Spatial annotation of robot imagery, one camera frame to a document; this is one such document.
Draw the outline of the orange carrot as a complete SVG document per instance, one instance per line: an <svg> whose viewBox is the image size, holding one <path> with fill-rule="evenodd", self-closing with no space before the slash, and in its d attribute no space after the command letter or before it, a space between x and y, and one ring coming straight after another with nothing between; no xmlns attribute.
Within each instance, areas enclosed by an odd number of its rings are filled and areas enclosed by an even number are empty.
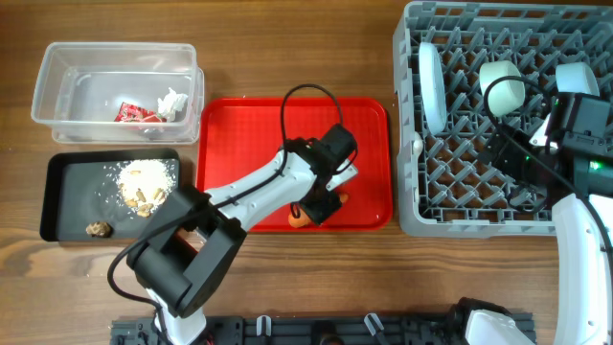
<svg viewBox="0 0 613 345"><path fill-rule="evenodd" d="M292 204L290 214L287 217L288 223L293 228L302 228L312 224L311 218L302 211L299 206Z"/></svg>

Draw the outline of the pale green bowl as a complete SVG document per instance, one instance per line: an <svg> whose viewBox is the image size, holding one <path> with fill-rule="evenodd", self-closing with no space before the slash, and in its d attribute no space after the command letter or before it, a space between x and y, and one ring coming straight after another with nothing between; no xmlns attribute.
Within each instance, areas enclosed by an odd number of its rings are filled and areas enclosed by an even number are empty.
<svg viewBox="0 0 613 345"><path fill-rule="evenodd" d="M493 81L507 76L521 76L512 62L502 60L484 63L479 70L482 94L485 94ZM494 117L502 117L518 109L525 102L525 98L525 86L521 81L503 80L491 89L488 95L488 105Z"/></svg>

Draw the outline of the white plastic spoon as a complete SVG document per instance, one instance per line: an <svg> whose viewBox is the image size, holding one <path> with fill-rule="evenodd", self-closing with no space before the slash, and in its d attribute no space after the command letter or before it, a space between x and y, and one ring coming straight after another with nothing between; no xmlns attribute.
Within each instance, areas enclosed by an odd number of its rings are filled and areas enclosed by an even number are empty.
<svg viewBox="0 0 613 345"><path fill-rule="evenodd" d="M412 145L413 154L416 157L419 157L421 153L423 152L423 147L424 147L423 139L418 133L416 133L414 137L413 145Z"/></svg>

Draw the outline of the light blue plate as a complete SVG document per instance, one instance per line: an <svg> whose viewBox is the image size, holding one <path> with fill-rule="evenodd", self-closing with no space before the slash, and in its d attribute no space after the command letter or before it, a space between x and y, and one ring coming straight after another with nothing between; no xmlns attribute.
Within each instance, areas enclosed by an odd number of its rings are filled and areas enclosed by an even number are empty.
<svg viewBox="0 0 613 345"><path fill-rule="evenodd" d="M422 42L419 47L420 94L428 130L438 135L447 120L443 67L434 44Z"/></svg>

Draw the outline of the light blue bowl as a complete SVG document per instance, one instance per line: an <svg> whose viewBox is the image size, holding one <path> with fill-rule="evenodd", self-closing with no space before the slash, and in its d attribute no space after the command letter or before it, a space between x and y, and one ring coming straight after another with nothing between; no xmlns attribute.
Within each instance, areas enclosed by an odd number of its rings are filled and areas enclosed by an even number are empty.
<svg viewBox="0 0 613 345"><path fill-rule="evenodd" d="M596 77L585 62L559 64L556 67L556 87L559 92L600 95Z"/></svg>

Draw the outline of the white tissue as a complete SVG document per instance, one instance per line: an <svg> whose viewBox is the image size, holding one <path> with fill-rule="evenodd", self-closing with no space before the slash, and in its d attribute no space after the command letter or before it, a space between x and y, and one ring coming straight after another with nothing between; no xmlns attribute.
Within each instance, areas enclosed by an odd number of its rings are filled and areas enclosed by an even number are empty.
<svg viewBox="0 0 613 345"><path fill-rule="evenodd" d="M174 122L176 114L181 112L187 102L188 95L177 93L169 88L169 93L157 99L157 115L166 122Z"/></svg>

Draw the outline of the rice and food leftovers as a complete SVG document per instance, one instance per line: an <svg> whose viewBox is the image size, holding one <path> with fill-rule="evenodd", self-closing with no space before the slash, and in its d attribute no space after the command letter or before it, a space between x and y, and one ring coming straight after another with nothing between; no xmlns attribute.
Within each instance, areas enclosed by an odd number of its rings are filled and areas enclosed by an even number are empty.
<svg viewBox="0 0 613 345"><path fill-rule="evenodd" d="M132 214L146 219L178 185L177 166L172 160L133 160L120 167L115 181L123 205Z"/></svg>

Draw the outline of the red snack wrapper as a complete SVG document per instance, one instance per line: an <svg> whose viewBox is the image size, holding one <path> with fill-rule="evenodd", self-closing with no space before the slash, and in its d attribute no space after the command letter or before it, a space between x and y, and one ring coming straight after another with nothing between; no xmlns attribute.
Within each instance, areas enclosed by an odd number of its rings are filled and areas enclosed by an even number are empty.
<svg viewBox="0 0 613 345"><path fill-rule="evenodd" d="M122 103L114 121L117 123L165 123L167 120L155 111L131 103Z"/></svg>

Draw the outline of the brown food scrap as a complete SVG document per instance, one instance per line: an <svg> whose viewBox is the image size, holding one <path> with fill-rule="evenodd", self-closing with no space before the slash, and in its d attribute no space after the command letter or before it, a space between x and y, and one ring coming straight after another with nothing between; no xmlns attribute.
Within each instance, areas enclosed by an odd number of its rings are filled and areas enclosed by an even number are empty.
<svg viewBox="0 0 613 345"><path fill-rule="evenodd" d="M88 224L85 228L86 234L93 238L108 238L113 232L111 225L104 221L96 221Z"/></svg>

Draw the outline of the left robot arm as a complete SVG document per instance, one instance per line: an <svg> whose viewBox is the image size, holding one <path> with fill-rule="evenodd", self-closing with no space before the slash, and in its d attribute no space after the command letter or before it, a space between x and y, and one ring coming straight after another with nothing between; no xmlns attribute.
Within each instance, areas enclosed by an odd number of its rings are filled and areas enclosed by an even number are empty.
<svg viewBox="0 0 613 345"><path fill-rule="evenodd" d="M219 287L249 230L284 206L316 225L343 205L336 187L356 176L353 135L336 124L320 138L286 139L262 168L204 193L174 190L126 262L154 303L153 328L168 344L204 332L204 303Z"/></svg>

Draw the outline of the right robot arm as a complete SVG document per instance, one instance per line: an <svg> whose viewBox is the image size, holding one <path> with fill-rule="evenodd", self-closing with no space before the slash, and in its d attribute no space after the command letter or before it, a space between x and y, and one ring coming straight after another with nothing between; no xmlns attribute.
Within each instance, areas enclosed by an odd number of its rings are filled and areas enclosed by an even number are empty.
<svg viewBox="0 0 613 345"><path fill-rule="evenodd" d="M501 125L480 162L531 187L543 187L559 254L557 344L612 341L612 154L604 140L610 104L561 92L548 117L543 147Z"/></svg>

